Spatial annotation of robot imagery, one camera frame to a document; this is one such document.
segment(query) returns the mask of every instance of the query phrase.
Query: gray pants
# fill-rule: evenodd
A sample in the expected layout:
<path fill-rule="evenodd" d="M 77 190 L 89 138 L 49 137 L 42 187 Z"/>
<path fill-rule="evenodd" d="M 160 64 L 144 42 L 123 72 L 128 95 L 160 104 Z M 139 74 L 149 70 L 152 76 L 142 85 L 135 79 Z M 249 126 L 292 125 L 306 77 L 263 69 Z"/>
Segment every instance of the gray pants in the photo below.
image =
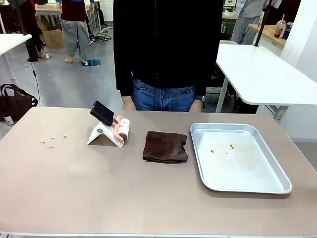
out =
<path fill-rule="evenodd" d="M 79 56 L 83 60 L 90 60 L 90 40 L 87 24 L 83 21 L 61 21 L 63 41 L 66 54 L 74 57 L 79 43 Z"/>
<path fill-rule="evenodd" d="M 249 27 L 249 24 L 258 24 L 260 17 L 246 18 L 239 16 L 234 25 L 231 40 L 239 45 L 252 45 L 256 31 Z"/>

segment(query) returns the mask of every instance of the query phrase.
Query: brown handbag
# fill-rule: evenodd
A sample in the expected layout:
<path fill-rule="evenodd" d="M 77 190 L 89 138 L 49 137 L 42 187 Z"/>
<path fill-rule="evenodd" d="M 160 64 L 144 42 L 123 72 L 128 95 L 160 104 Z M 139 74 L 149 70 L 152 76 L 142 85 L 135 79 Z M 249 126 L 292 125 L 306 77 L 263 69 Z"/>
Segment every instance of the brown handbag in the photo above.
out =
<path fill-rule="evenodd" d="M 9 96 L 7 90 L 14 91 Z M 14 121 L 20 120 L 32 107 L 36 107 L 38 100 L 14 84 L 3 84 L 0 87 L 0 121 L 3 115 L 11 116 Z"/>

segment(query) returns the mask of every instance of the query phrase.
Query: silver metal tray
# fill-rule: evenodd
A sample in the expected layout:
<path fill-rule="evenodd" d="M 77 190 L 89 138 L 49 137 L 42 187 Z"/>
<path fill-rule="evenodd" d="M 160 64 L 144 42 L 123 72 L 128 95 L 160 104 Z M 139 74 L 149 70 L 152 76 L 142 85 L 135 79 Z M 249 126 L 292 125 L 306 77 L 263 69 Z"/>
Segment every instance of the silver metal tray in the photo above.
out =
<path fill-rule="evenodd" d="M 291 192 L 289 178 L 253 126 L 196 123 L 190 132 L 199 173 L 209 189 L 275 194 Z"/>

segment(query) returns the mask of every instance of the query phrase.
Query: jeans pocket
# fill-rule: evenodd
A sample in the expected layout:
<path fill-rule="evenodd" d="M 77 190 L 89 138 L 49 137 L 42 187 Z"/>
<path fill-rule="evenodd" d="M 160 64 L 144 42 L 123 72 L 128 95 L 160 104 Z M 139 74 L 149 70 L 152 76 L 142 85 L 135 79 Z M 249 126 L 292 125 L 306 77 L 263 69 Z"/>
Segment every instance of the jeans pocket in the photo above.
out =
<path fill-rule="evenodd" d="M 133 79 L 133 84 L 134 84 L 134 87 L 136 87 L 137 89 L 140 89 L 140 90 L 146 90 L 148 88 L 148 84 L 142 82 L 141 80 L 139 79 Z"/>
<path fill-rule="evenodd" d="M 178 89 L 179 92 L 183 93 L 183 94 L 187 94 L 187 93 L 192 93 L 195 91 L 195 86 L 189 86 L 189 87 L 185 87 L 185 88 L 179 88 Z"/>

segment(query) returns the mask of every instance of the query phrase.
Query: brown cloth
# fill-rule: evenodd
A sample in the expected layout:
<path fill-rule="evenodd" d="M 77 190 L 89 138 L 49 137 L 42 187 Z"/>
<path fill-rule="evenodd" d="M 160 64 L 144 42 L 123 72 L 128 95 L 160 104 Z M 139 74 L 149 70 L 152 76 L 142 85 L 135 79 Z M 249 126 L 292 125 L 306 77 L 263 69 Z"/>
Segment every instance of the brown cloth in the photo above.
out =
<path fill-rule="evenodd" d="M 61 19 L 64 21 L 83 21 L 86 22 L 86 6 L 84 1 L 61 1 Z"/>
<path fill-rule="evenodd" d="M 149 131 L 143 151 L 143 159 L 149 162 L 186 163 L 186 135 Z"/>

